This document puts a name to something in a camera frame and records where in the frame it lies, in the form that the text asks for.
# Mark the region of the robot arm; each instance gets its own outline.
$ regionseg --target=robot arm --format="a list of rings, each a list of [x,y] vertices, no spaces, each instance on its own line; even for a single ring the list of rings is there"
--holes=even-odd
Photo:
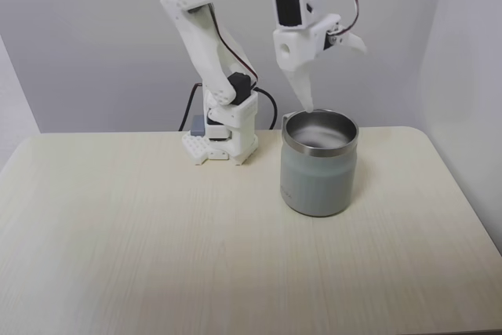
[[[257,94],[249,93],[257,77],[241,46],[216,21],[214,0],[162,0],[176,25],[200,74],[204,89],[205,136],[209,158],[233,158],[242,163],[257,147],[254,136],[254,117],[257,113]],[[275,52],[279,67],[284,71],[305,110],[313,110],[309,65],[318,54],[340,44],[366,50],[355,35],[339,36],[340,16],[326,12],[326,0],[273,0],[276,18]],[[224,64],[232,73],[227,77]],[[247,80],[247,92],[239,95],[238,85]],[[194,150],[185,147],[194,160],[203,161]]]

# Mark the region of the wooden table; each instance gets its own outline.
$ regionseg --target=wooden table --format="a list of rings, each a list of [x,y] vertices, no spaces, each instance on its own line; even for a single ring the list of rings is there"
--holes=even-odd
[[[502,257],[429,139],[362,129],[353,205],[279,194],[280,133],[193,166],[180,133],[45,135],[0,174],[0,333],[502,328]]]

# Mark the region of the screw hole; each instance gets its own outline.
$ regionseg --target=screw hole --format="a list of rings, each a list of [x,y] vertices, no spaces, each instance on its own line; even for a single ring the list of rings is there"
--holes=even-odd
[[[291,51],[289,50],[289,46],[287,46],[285,43],[283,43],[280,47],[281,49],[281,54],[284,58],[289,58],[289,53],[291,53]]]

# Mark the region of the mug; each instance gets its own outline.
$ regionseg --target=mug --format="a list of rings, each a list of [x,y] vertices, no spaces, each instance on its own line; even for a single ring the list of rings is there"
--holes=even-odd
[[[351,203],[359,128],[330,110],[299,111],[282,122],[281,195],[295,211],[327,217]]]

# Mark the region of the mug handle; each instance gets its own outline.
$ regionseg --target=mug handle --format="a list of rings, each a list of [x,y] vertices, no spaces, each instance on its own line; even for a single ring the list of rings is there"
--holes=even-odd
[[[282,116],[282,124],[281,124],[281,129],[284,130],[284,125],[286,124],[286,121],[289,119],[289,117],[291,115],[295,114],[295,111],[293,113],[288,113],[288,114],[284,114]]]

